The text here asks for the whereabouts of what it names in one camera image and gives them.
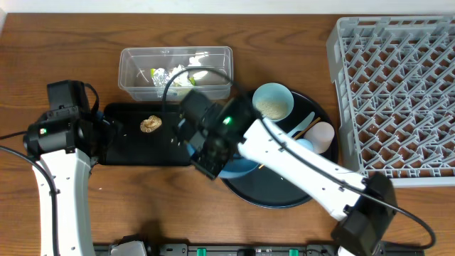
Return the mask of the blue plate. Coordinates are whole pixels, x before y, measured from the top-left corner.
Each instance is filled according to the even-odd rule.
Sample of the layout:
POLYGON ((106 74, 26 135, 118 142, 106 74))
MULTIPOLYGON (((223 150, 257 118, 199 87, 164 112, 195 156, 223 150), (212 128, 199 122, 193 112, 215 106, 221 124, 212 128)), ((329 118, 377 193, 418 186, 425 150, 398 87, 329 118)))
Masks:
POLYGON ((259 164, 238 154, 229 155, 228 151, 202 149, 198 151, 193 145, 186 145, 190 163, 209 179, 239 178, 254 171, 259 164))

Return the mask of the brown mushroom food scrap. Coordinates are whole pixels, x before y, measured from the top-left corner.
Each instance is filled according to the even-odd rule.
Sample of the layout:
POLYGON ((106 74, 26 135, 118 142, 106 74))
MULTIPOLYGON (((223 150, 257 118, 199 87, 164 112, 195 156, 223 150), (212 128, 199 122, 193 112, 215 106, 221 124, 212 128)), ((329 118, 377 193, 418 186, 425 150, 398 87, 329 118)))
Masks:
POLYGON ((140 124, 140 130, 144 133, 152 133, 162 125, 161 118, 152 115, 148 119, 145 119, 140 124))

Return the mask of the white tissue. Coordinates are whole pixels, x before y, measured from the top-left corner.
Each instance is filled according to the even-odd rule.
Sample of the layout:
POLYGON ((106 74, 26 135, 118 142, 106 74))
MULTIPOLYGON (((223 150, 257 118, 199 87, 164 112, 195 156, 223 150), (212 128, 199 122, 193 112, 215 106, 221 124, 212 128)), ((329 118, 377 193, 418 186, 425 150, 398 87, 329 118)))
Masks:
POLYGON ((194 86, 193 79, 189 76, 188 72, 185 72, 185 67, 183 65, 178 65, 175 68, 171 68, 168 71, 170 78, 173 78, 171 87, 191 87, 194 86))

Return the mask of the light blue bowl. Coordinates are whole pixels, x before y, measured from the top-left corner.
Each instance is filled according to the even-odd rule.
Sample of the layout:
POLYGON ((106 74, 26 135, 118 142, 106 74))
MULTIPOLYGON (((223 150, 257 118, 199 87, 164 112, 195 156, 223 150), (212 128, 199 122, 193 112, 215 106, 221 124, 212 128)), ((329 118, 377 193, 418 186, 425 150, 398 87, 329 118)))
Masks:
POLYGON ((269 82, 255 90, 252 104, 264 117, 273 122, 279 122, 291 114, 294 108, 294 96, 284 85, 269 82))

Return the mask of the yellow snack wrapper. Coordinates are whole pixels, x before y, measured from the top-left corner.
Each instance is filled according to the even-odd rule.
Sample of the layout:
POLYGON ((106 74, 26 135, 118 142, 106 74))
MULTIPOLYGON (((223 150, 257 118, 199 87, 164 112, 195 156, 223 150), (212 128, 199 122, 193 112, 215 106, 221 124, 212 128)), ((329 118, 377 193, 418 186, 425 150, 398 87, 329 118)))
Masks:
MULTIPOLYGON (((169 69, 165 68, 152 68, 151 69, 151 79, 153 80, 153 83, 156 87, 165 87, 168 81, 171 79, 168 75, 169 69)), ((193 84, 194 86, 196 85, 196 81, 194 80, 193 77, 193 84)))

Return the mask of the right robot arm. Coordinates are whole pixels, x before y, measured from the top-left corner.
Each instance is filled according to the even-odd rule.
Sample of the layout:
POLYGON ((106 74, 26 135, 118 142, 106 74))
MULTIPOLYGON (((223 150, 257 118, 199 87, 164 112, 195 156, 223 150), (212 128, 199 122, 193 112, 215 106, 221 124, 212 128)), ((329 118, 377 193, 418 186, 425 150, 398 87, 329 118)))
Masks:
POLYGON ((331 237, 339 255, 373 255, 397 212, 391 181, 363 178, 304 148, 256 110, 249 98, 226 105, 190 92, 180 103, 177 137, 194 152, 191 163, 211 179, 235 154, 264 164, 311 196, 337 220, 331 237))

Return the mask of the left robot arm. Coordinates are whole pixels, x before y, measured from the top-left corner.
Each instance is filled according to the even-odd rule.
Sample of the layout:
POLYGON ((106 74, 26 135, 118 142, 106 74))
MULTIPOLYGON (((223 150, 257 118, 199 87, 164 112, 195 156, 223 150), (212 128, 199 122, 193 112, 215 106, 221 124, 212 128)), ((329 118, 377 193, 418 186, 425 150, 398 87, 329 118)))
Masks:
POLYGON ((98 112, 67 107, 28 127, 24 146, 40 203, 41 255, 94 255, 88 181, 121 124, 98 112))

